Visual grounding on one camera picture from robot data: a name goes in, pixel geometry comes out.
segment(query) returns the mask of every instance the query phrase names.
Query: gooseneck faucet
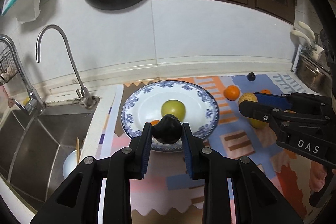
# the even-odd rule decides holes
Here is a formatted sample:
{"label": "gooseneck faucet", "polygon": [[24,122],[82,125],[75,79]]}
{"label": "gooseneck faucet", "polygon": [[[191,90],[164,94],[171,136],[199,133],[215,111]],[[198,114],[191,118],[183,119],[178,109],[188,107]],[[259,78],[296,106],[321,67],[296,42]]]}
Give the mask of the gooseneck faucet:
{"label": "gooseneck faucet", "polygon": [[65,35],[65,32],[59,26],[54,25],[54,24],[47,25],[39,33],[39,35],[37,37],[37,41],[36,41],[36,62],[40,63],[40,61],[41,61],[41,53],[40,53],[41,40],[42,40],[42,37],[43,37],[44,33],[48,29],[55,29],[55,30],[57,30],[61,34],[61,36],[62,36],[62,38],[64,40],[65,47],[67,49],[67,52],[68,52],[68,55],[69,55],[69,58],[70,58],[70,62],[71,62],[72,68],[73,68],[73,70],[75,72],[75,75],[77,77],[78,83],[81,86],[81,90],[80,91],[76,90],[76,93],[77,93],[79,99],[81,100],[80,105],[83,106],[83,107],[86,107],[86,108],[93,107],[96,104],[96,101],[95,101],[94,98],[91,97],[90,92],[83,85],[82,79],[79,76],[79,73],[78,73],[78,70],[77,70],[74,58],[73,58],[71,50],[70,50],[70,46],[69,46],[69,42],[68,42],[67,36]]}
{"label": "gooseneck faucet", "polygon": [[42,112],[43,109],[45,108],[45,104],[43,102],[43,100],[41,99],[40,95],[37,93],[36,89],[33,87],[33,85],[30,83],[26,72],[22,66],[21,60],[19,59],[19,56],[17,54],[17,50],[15,47],[15,44],[13,42],[13,40],[4,35],[4,34],[0,34],[0,41],[5,43],[9,50],[12,53],[13,56],[13,60],[15,63],[15,66],[23,80],[23,83],[27,89],[28,92],[28,96],[29,96],[29,101],[28,103],[26,103],[24,106],[21,105],[18,101],[16,101],[14,98],[9,98],[8,99],[8,103],[9,105],[11,104],[11,102],[15,103],[19,109],[21,109],[24,113],[26,114],[31,114],[31,112],[36,108],[39,112]]}

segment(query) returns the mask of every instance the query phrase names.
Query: wire basket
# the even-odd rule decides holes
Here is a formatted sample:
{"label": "wire basket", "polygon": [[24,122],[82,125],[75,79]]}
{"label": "wire basket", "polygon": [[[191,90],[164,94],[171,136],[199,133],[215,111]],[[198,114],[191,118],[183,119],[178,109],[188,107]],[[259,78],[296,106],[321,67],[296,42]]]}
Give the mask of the wire basket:
{"label": "wire basket", "polygon": [[13,55],[8,47],[0,53],[0,86],[6,84],[17,74]]}

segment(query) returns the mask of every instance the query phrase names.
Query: blue and white plate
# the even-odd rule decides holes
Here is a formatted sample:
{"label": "blue and white plate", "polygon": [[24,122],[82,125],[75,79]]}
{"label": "blue and white plate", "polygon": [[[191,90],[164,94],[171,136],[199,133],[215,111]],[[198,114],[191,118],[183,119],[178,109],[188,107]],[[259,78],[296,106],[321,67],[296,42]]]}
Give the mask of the blue and white plate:
{"label": "blue and white plate", "polygon": [[[121,111],[121,124],[128,136],[140,136],[146,122],[161,120],[161,107],[168,100],[179,100],[185,105],[182,123],[189,123],[194,136],[205,139],[216,128],[219,109],[214,97],[204,88],[183,81],[167,80],[152,83],[135,91]],[[162,144],[153,138],[152,150],[176,152],[182,142]]]}

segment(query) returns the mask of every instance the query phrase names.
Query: green apple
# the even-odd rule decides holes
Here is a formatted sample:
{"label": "green apple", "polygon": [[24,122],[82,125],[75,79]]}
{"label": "green apple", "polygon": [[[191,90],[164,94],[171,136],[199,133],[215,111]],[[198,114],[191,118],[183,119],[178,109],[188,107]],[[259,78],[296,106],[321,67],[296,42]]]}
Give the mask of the green apple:
{"label": "green apple", "polygon": [[172,114],[182,122],[185,116],[185,106],[178,100],[169,100],[161,108],[161,115],[164,116],[166,114]]}

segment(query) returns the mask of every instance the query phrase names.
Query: white knife handle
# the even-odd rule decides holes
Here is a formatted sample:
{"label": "white knife handle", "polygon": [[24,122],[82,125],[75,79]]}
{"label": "white knife handle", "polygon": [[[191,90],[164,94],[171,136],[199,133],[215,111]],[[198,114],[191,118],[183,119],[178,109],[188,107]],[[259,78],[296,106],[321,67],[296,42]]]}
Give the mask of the white knife handle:
{"label": "white knife handle", "polygon": [[315,40],[315,33],[313,32],[313,30],[306,23],[304,23],[302,21],[298,21],[298,24],[299,24],[299,26],[301,28],[307,30],[310,33],[312,39]]}
{"label": "white knife handle", "polygon": [[311,42],[310,42],[309,37],[307,37],[303,32],[300,32],[300,31],[297,31],[297,30],[291,30],[291,33],[293,35],[296,35],[297,37],[302,37],[302,38],[306,39],[307,42],[309,43],[309,45],[311,46]]}

